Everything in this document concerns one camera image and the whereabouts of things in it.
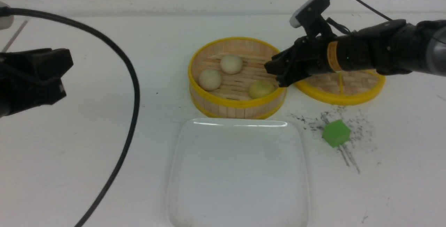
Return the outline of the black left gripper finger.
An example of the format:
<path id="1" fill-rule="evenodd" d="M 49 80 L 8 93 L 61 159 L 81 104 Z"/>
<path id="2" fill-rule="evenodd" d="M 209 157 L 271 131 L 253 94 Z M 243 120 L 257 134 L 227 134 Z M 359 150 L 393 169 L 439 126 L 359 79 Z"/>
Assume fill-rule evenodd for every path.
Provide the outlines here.
<path id="1" fill-rule="evenodd" d="M 37 85 L 10 77 L 1 78 L 0 117 L 39 106 L 50 106 L 66 95 L 61 80 L 56 80 L 48 85 Z"/>
<path id="2" fill-rule="evenodd" d="M 25 81 L 56 81 L 74 65 L 69 49 L 1 53 L 1 70 Z"/>

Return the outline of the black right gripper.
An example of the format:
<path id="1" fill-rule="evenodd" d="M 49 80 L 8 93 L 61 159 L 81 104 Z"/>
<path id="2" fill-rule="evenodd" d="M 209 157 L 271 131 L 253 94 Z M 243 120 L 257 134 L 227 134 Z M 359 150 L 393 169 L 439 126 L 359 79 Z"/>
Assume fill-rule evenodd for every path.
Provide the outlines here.
<path id="1" fill-rule="evenodd" d="M 336 73 L 328 63 L 328 44 L 333 37 L 318 36 L 314 40 L 298 38 L 292 46 L 271 57 L 264 64 L 269 74 L 276 75 L 281 88 L 317 74 Z"/>

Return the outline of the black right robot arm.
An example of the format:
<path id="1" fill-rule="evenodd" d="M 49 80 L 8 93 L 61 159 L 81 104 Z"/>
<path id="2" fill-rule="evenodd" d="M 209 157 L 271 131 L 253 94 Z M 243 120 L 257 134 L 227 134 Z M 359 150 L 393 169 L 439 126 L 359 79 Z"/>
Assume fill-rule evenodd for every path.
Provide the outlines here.
<path id="1" fill-rule="evenodd" d="M 335 35 L 330 25 L 343 32 Z M 383 76 L 412 72 L 445 76 L 445 20 L 391 20 L 349 31 L 332 19 L 307 28 L 288 49 L 265 63 L 280 87 L 288 87 L 318 74 L 376 70 Z"/>

